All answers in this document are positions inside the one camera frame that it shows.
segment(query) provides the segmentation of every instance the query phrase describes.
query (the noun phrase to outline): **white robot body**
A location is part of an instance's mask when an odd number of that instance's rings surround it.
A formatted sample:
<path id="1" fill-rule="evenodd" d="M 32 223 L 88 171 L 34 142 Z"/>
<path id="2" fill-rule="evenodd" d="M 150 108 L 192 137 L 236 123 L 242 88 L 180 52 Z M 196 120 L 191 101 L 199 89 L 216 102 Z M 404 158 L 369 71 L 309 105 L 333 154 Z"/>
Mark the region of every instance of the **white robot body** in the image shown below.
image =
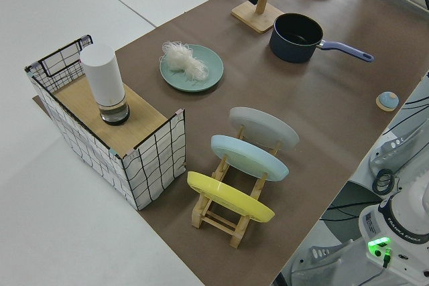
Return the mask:
<path id="1" fill-rule="evenodd" d="M 387 269 L 413 285 L 429 285 L 429 172 L 404 191 L 366 207 L 359 229 L 368 244 L 367 258 L 383 266 L 391 249 Z"/>

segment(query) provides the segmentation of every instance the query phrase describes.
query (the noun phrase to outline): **white cylindrical container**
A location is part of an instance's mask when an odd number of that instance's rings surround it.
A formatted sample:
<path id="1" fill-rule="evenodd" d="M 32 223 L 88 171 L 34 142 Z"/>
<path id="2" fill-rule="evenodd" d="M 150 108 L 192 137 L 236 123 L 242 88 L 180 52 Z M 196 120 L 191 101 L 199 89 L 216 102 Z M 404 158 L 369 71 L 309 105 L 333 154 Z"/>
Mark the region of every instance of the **white cylindrical container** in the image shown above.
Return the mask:
<path id="1" fill-rule="evenodd" d="M 115 52 L 105 44 L 91 44 L 80 52 L 86 79 L 104 122 L 119 125 L 129 117 Z"/>

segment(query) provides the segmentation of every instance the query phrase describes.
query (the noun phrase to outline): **light blue plate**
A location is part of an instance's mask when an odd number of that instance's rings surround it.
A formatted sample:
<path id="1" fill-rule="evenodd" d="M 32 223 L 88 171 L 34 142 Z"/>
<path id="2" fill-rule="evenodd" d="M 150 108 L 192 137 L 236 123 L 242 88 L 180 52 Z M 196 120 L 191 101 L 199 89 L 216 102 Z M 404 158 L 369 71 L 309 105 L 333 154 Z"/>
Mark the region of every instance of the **light blue plate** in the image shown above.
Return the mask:
<path id="1" fill-rule="evenodd" d="M 165 55 L 161 58 L 161 75 L 168 84 L 184 92 L 200 92 L 214 86 L 223 75 L 221 58 L 211 49 L 200 45 L 188 45 L 192 50 L 192 57 L 206 64 L 208 78 L 204 81 L 189 80 L 182 70 L 172 71 L 168 68 Z"/>
<path id="2" fill-rule="evenodd" d="M 213 135 L 211 147 L 220 159 L 226 155 L 229 165 L 253 177 L 261 178 L 266 173 L 267 181 L 282 181 L 289 174 L 289 169 L 283 162 L 246 141 Z"/>

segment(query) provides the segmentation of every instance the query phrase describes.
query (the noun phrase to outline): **blue pan handle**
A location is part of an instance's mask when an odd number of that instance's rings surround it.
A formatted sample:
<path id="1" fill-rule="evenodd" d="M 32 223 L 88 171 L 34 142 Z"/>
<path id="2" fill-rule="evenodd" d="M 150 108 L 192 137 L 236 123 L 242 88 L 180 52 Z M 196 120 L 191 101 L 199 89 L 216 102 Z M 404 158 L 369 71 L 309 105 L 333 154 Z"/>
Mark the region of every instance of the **blue pan handle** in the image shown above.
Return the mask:
<path id="1" fill-rule="evenodd" d="M 326 42 L 322 40 L 318 45 L 316 45 L 316 47 L 321 50 L 340 50 L 348 55 L 352 55 L 360 60 L 364 60 L 369 63 L 374 61 L 374 56 L 364 53 L 361 50 L 357 50 L 356 48 L 350 47 L 343 43 Z"/>

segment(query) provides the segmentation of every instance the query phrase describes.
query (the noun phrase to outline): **yellow plate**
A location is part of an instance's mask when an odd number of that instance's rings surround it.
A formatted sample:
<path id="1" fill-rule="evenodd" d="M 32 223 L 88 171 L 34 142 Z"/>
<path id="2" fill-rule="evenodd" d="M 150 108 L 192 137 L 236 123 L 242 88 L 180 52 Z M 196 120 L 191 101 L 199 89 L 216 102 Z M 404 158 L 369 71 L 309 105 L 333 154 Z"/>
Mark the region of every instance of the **yellow plate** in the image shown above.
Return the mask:
<path id="1" fill-rule="evenodd" d="M 251 196 L 197 172 L 188 172 L 188 185 L 213 200 L 242 216 L 258 222 L 268 222 L 274 217 L 273 210 Z"/>

